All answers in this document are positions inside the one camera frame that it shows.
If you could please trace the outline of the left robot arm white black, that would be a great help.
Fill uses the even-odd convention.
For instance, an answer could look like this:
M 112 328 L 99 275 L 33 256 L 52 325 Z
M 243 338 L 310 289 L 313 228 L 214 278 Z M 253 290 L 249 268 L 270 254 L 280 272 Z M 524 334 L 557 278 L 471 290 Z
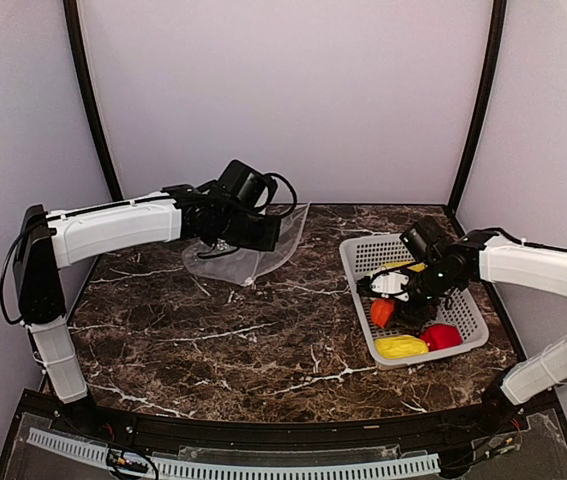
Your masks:
M 60 270 L 125 248 L 190 239 L 271 252 L 280 219 L 265 209 L 276 190 L 271 178 L 237 189 L 210 181 L 201 188 L 176 185 L 73 210 L 27 209 L 3 265 L 13 271 L 19 311 L 8 322 L 25 328 L 57 398 L 66 405 L 66 421 L 80 434 L 97 435 L 104 415 L 86 399 L 90 393 L 68 328 Z

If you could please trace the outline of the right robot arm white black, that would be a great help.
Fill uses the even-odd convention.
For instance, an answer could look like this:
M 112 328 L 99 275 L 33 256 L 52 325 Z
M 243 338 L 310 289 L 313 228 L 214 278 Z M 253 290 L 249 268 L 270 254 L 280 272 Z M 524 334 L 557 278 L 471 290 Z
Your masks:
M 528 359 L 516 364 L 479 405 L 473 424 L 484 434 L 497 432 L 512 416 L 512 405 L 567 382 L 567 247 L 517 239 L 492 227 L 450 240 L 413 225 L 400 240 L 424 262 L 400 291 L 411 306 L 424 306 L 471 282 L 493 288 L 506 311 L 515 315 Z

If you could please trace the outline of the red bell pepper toy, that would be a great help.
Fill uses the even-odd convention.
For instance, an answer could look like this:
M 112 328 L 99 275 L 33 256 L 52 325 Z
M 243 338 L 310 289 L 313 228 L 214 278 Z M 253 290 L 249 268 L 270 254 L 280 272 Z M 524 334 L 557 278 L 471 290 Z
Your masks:
M 458 329 L 447 324 L 434 324 L 428 327 L 420 335 L 420 339 L 430 351 L 453 348 L 463 343 L 463 338 Z

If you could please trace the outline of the clear zip top bag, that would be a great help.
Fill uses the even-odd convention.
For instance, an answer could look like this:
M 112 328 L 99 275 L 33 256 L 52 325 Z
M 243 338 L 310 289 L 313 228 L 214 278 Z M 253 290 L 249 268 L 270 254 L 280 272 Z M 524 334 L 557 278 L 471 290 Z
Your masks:
M 257 218 L 250 226 L 230 226 L 228 236 L 209 247 L 198 241 L 182 253 L 186 270 L 196 276 L 249 286 L 265 274 L 282 267 L 300 244 L 309 213 L 307 204 L 294 207 L 280 219 Z

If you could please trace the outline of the orange pumpkin toy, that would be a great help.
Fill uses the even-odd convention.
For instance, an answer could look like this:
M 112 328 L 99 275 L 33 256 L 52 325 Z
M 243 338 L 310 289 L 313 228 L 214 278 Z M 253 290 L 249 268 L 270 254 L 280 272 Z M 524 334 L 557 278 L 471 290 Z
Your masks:
M 371 304 L 370 319 L 375 326 L 385 328 L 390 324 L 394 312 L 395 301 L 393 299 L 377 298 Z

